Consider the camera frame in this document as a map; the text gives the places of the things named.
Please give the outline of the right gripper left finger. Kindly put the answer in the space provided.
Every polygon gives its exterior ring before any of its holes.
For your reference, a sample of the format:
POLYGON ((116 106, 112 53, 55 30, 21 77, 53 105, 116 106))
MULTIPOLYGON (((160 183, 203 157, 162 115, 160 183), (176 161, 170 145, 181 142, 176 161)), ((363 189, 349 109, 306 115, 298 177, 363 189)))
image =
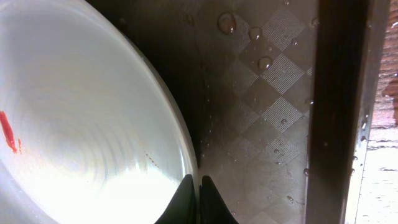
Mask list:
POLYGON ((187 174, 155 224, 196 224, 196 215, 197 203, 193 177, 187 174))

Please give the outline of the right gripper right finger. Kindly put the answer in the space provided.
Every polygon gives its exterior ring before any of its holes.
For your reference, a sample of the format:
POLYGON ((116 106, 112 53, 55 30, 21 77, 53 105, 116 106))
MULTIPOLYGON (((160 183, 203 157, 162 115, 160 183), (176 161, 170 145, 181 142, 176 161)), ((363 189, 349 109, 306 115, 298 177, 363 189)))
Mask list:
POLYGON ((238 224, 211 177, 204 175, 200 186, 201 224, 238 224))

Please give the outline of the white plate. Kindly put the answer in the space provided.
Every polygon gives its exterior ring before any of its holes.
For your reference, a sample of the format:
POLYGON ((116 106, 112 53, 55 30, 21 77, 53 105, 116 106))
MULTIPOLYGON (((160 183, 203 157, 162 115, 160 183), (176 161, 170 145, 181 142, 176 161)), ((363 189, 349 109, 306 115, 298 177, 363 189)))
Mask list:
POLYGON ((1 2, 2 223, 155 223, 193 146, 155 68, 85 1, 1 2))

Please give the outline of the large brown serving tray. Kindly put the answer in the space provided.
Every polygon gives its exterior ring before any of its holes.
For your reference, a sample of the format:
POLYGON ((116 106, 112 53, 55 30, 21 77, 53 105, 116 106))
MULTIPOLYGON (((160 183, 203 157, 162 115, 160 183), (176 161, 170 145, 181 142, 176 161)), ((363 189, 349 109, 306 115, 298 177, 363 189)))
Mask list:
POLYGON ((91 0, 239 223, 397 222, 397 2, 91 0))

